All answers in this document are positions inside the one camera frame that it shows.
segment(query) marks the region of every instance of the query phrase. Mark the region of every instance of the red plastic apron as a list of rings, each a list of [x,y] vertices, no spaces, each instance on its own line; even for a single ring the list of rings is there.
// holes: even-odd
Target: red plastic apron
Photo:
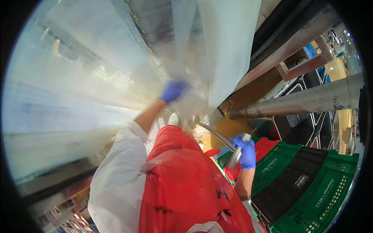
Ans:
[[[255,232],[233,187],[181,128],[158,131],[147,165],[139,232],[187,232],[209,221],[226,233]]]

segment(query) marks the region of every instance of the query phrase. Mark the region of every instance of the white coat sleeve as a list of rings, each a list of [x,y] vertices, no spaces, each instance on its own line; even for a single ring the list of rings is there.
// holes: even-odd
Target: white coat sleeve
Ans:
[[[132,121],[118,132],[93,176],[88,211],[101,233],[138,232],[146,180],[146,141],[144,130]]]
[[[246,208],[247,212],[249,213],[249,215],[251,217],[251,222],[252,222],[253,227],[255,229],[255,233],[264,233],[263,228],[261,227],[258,220],[256,219],[255,214],[254,214],[254,210],[251,207],[251,200],[242,201],[242,204],[244,205],[244,207]]]

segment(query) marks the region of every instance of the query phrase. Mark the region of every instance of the plastic curtain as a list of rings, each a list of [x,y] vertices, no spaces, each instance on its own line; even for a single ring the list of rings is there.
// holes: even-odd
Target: plastic curtain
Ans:
[[[100,151],[161,92],[216,108],[248,70],[260,0],[44,0],[17,41],[2,101],[16,183]]]

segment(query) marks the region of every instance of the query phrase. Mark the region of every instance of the black plastic crate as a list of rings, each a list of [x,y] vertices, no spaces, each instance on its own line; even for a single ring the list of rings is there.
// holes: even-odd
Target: black plastic crate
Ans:
[[[274,224],[305,193],[319,173],[328,151],[302,147],[287,168],[252,197],[255,206]]]

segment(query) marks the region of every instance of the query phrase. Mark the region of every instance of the gloved hand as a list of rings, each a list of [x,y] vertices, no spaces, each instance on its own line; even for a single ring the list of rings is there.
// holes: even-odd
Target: gloved hand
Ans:
[[[242,148],[242,156],[239,159],[241,163],[241,170],[251,169],[256,167],[256,157],[255,157],[255,148],[254,148],[254,141],[250,139],[250,141],[245,142],[241,140],[243,134],[237,135],[235,138],[229,138],[232,142],[233,147],[236,148],[237,146]]]
[[[170,103],[177,98],[181,97],[184,92],[189,89],[191,85],[185,81],[169,81],[163,90],[162,95],[159,97],[166,103]]]

